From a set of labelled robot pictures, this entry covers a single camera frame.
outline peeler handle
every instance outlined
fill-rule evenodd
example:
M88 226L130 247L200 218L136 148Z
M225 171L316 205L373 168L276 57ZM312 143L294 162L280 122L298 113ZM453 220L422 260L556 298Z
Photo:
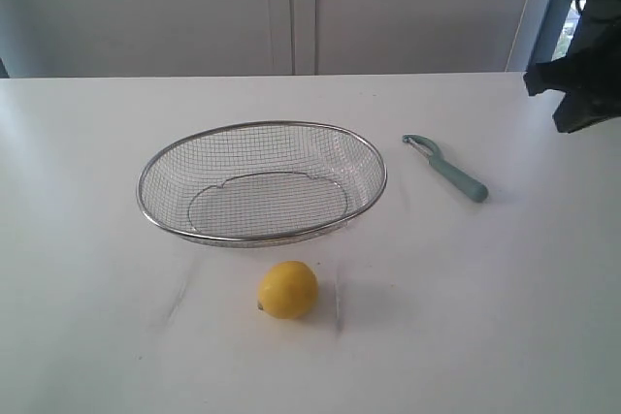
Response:
M449 164L441 155L434 154L430 156L428 160L429 165L431 165L436 172L448 179L457 189L476 203L482 203L487 199L489 193L483 183Z

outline lemon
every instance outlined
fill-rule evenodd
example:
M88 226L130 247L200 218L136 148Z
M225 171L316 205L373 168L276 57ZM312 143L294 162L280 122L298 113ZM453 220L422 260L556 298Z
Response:
M259 285L258 306L277 319L296 319L317 301L317 277L306 264L287 261L273 266Z

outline oval metal basket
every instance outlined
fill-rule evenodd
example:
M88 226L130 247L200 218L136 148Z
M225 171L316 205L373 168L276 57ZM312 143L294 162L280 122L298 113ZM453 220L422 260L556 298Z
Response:
M158 227L217 246L313 238L343 226L381 196L377 149L343 128L261 121L172 143L144 168L138 203Z

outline white table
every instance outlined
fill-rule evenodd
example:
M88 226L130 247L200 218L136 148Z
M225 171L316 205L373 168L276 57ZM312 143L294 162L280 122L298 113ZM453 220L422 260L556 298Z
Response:
M0 411L620 412L621 119L560 135L559 100L515 74L1 81ZM261 119L367 137L383 197L276 248L209 248L143 218L153 153ZM404 133L440 143L489 202ZM322 286L301 322L255 305L286 259Z

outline basket rim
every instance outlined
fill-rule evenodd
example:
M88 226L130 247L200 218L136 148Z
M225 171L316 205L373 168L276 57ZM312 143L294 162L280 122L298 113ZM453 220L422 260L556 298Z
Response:
M165 223L155 218L155 216L147 209L147 207L145 206L144 200L143 200L145 179L148 173L150 172L150 170L152 169L152 167L162 156L164 156L171 150L175 149L176 147L179 147L180 145L184 143L188 143L190 141L203 138L205 136L215 135L218 133L224 133L226 131L237 130L240 128L251 128L251 127L257 127L257 126L304 126L304 127L311 127L311 128L325 128L325 129L338 131L340 133L349 135L355 138L356 140L358 140L364 146L366 146L371 151L371 153L376 157L376 160L379 163L380 168L381 168L381 174L382 174L381 185L379 186L379 189L377 189L372 199L370 199L366 204L357 208L351 213L342 215L334 220L330 220L328 222L318 224L311 228L291 230L291 231L283 232L280 234L254 235L254 236L246 236L246 237L217 237L217 236L212 236L212 235L204 235L201 233L193 233L193 232L180 230L178 228L174 228L169 225L166 225ZM171 143L167 145L166 147L164 147L163 149L159 150L155 155L153 155L149 159L149 161L143 168L140 174L140 177L138 178L138 185L136 187L136 199L138 201L138 207L140 208L141 212L143 213L143 215L147 218L149 222L151 222L153 225L161 228L162 230L166 232L173 233L180 237L184 237L187 239L195 239L195 240L198 239L198 240L210 241L214 244L218 244L219 242L221 242L222 245L230 244L230 243L269 244L272 241L276 242L276 241L282 241L284 239L302 240L306 236L316 237L322 231L336 230L338 227L343 226L347 221L351 220L354 217L357 217L361 213L371 208L383 194L386 188L387 182L388 182L388 172L386 170L386 164L384 163L383 157L381 156L377 148L372 143L370 143L368 140L358 135L357 133L354 133L351 130L347 130L340 126L330 125L327 123L317 123L317 122L312 122L312 121L262 120L262 121L250 121L246 123L236 123L233 125L226 125L226 126L220 126L217 128L212 128L211 130L207 130L207 131L201 131L199 133L195 133L193 135L189 135L184 138L181 138L180 140L177 140L174 143Z

